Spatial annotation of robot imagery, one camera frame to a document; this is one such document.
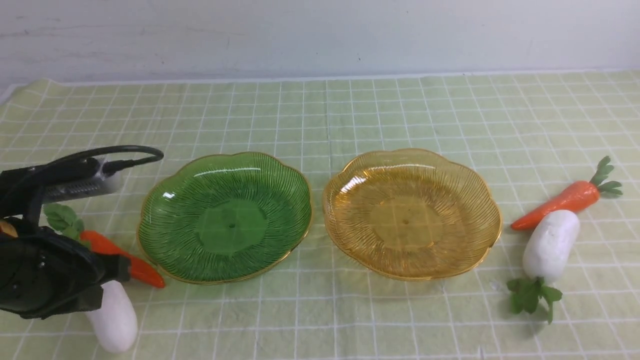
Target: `fake vegetable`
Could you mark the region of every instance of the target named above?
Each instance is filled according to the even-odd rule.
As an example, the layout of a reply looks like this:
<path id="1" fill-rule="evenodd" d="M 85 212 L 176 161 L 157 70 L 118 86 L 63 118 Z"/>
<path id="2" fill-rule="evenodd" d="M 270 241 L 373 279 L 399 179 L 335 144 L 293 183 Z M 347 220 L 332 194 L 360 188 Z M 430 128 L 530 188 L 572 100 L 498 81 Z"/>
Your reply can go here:
<path id="1" fill-rule="evenodd" d="M 84 229 L 82 219 L 78 218 L 74 210 L 61 204 L 48 204 L 44 207 L 44 213 L 52 229 L 62 232 L 63 235 L 80 241 L 93 252 L 103 255 L 122 255 L 131 260 L 131 277 L 156 288 L 164 288 L 164 279 L 146 261 L 137 258 L 122 250 L 111 240 L 102 234 Z"/>
<path id="2" fill-rule="evenodd" d="M 138 318 L 131 300 L 118 281 L 102 285 L 102 307 L 85 315 L 104 350 L 121 353 L 129 350 L 138 337 Z"/>
<path id="3" fill-rule="evenodd" d="M 85 230 L 81 232 L 80 240 L 91 244 L 91 250 L 98 254 L 126 256 L 131 260 L 131 269 L 129 270 L 131 277 L 156 288 L 164 288 L 164 279 L 151 265 L 122 250 L 97 231 Z"/>
<path id="4" fill-rule="evenodd" d="M 18 233 L 15 232 L 15 228 L 13 227 L 13 225 L 9 224 L 4 220 L 0 220 L 0 233 L 7 234 L 12 238 L 18 237 Z"/>
<path id="5" fill-rule="evenodd" d="M 610 162 L 611 158 L 605 156 L 598 163 L 596 173 L 591 180 L 574 182 L 558 196 L 549 199 L 546 203 L 513 222 L 511 228 L 513 230 L 534 229 L 545 215 L 555 210 L 571 210 L 574 213 L 578 213 L 595 204 L 600 199 L 601 193 L 622 195 L 622 191 L 618 189 L 622 186 L 621 183 L 609 181 L 603 184 L 613 171 L 613 165 L 610 165 Z"/>
<path id="6" fill-rule="evenodd" d="M 578 216 L 569 210 L 547 214 L 531 234 L 524 250 L 522 267 L 526 278 L 507 282 L 511 291 L 511 312 L 523 310 L 533 314 L 540 299 L 547 302 L 547 322 L 554 318 L 553 303 L 562 299 L 562 293 L 548 286 L 562 276 L 571 248 L 580 232 Z"/>

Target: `carrot leaves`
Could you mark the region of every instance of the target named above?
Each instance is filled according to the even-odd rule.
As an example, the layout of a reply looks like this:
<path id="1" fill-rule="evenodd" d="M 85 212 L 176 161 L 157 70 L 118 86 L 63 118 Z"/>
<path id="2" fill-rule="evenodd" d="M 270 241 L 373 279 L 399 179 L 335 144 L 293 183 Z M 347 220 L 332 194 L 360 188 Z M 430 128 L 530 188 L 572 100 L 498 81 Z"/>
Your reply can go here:
<path id="1" fill-rule="evenodd" d="M 618 189 L 622 187 L 622 184 L 618 181 L 608 181 L 603 184 L 603 182 L 609 177 L 609 174 L 613 171 L 613 165 L 610 165 L 611 158 L 605 156 L 598 163 L 598 168 L 596 169 L 596 173 L 593 175 L 589 182 L 594 184 L 600 193 L 609 193 L 611 195 L 622 195 L 622 191 Z"/>
<path id="2" fill-rule="evenodd" d="M 71 207 L 47 204 L 43 207 L 43 212 L 51 229 L 59 231 L 67 238 L 80 241 L 85 247 L 90 247 L 89 243 L 80 240 L 80 233 L 84 231 L 84 222 Z"/>
<path id="3" fill-rule="evenodd" d="M 511 291 L 511 312 L 520 314 L 522 311 L 533 314 L 538 309 L 540 299 L 547 302 L 547 322 L 554 318 L 554 302 L 562 299 L 562 293 L 555 288 L 545 285 L 541 277 L 536 280 L 513 279 L 507 282 L 507 288 Z"/>

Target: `green checkered tablecloth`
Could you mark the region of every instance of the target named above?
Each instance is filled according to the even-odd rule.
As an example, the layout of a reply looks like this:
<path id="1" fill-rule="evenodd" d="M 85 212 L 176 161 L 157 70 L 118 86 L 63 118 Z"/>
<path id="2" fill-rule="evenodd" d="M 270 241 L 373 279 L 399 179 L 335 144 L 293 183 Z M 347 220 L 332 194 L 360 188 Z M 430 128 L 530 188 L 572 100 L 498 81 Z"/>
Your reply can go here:
<path id="1" fill-rule="evenodd" d="M 309 236 L 255 279 L 220 286 L 125 285 L 140 336 L 101 349 L 83 314 L 0 313 L 0 359 L 640 359 L 640 72 L 398 79 L 62 85 L 16 88 L 0 107 L 0 170 L 89 147 L 136 143 L 166 158 L 125 172 L 122 191 L 69 204 L 137 253 L 144 196 L 190 160 L 275 155 L 309 179 Z M 580 214 L 552 325 L 509 314 L 527 235 L 503 232 L 475 270 L 400 282 L 366 271 L 324 230 L 321 192 L 357 154 L 421 147 L 478 171 L 505 224 L 610 155 L 624 196 Z"/>

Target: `glass plate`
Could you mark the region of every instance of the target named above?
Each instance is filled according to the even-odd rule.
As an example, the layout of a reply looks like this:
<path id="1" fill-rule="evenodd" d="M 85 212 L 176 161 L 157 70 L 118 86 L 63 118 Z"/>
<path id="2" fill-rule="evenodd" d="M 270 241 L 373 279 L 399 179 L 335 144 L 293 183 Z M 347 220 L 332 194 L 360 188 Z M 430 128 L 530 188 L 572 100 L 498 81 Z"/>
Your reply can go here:
<path id="1" fill-rule="evenodd" d="M 358 156 L 327 184 L 323 211 L 340 250 L 401 280 L 467 272 L 502 231 L 480 175 L 423 149 Z"/>
<path id="2" fill-rule="evenodd" d="M 297 170 L 259 152 L 212 155 L 151 190 L 138 242 L 180 281 L 237 281 L 282 261 L 311 219 L 311 191 Z"/>

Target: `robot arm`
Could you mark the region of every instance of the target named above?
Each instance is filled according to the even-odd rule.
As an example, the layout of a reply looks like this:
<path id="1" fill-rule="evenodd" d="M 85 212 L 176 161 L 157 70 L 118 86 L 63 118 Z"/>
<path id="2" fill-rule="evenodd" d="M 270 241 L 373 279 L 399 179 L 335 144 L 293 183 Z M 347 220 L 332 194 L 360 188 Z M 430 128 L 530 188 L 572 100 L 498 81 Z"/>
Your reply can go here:
<path id="1" fill-rule="evenodd" d="M 113 162 L 94 158 L 118 152 L 152 156 Z M 39 226 L 42 205 L 113 193 L 118 188 L 118 171 L 163 157 L 151 147 L 114 146 L 1 172 L 0 310 L 25 319 L 44 319 L 100 309 L 101 285 L 128 281 L 129 260 L 96 254 L 47 226 Z"/>

